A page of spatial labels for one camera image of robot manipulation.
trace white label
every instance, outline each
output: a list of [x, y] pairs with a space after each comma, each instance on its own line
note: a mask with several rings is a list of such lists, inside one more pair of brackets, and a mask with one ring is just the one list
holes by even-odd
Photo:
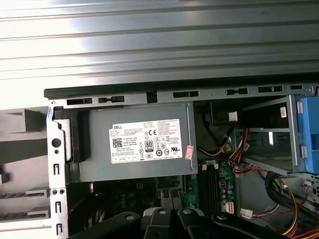
[[229, 121], [238, 121], [237, 111], [228, 113]]
[[250, 147], [250, 144], [245, 143], [243, 150], [246, 152]]
[[223, 152], [229, 152], [231, 151], [231, 147], [229, 146], [229, 144], [226, 144], [223, 148]]
[[114, 124], [112, 163], [182, 158], [179, 119]]
[[286, 107], [281, 107], [280, 108], [280, 115], [281, 115], [281, 118], [286, 118], [287, 117]]

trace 80 plus logo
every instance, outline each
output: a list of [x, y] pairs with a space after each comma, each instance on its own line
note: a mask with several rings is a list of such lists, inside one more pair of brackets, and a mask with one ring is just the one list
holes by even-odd
[[145, 141], [145, 152], [153, 152], [154, 151], [154, 146], [153, 146], [153, 141]]

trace white connector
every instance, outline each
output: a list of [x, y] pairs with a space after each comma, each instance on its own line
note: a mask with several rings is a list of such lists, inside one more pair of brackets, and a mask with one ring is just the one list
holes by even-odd
[[311, 187], [313, 184], [312, 184], [312, 182], [305, 180], [304, 185]]
[[228, 212], [229, 214], [234, 214], [235, 210], [234, 210], [234, 203], [233, 202], [227, 202], [225, 205], [225, 210], [226, 212]]
[[252, 219], [253, 218], [253, 211], [241, 208], [240, 209], [240, 215], [241, 215], [242, 218]]

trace qr code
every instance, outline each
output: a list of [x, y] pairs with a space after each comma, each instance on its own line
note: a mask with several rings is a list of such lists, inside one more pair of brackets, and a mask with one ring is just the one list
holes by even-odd
[[280, 115], [281, 115], [281, 118], [286, 118], [287, 117], [286, 107], [281, 107], [280, 108]]
[[122, 148], [122, 147], [123, 147], [122, 138], [114, 138], [113, 139], [113, 148]]

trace screw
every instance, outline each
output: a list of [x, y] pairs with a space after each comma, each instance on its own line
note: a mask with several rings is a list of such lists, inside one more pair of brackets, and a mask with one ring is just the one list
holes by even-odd
[[217, 218], [219, 220], [226, 220], [227, 219], [227, 216], [225, 214], [221, 214], [221, 215], [218, 215]]
[[190, 210], [190, 209], [185, 209], [185, 210], [183, 211], [183, 213], [185, 213], [185, 214], [191, 214], [191, 210]]

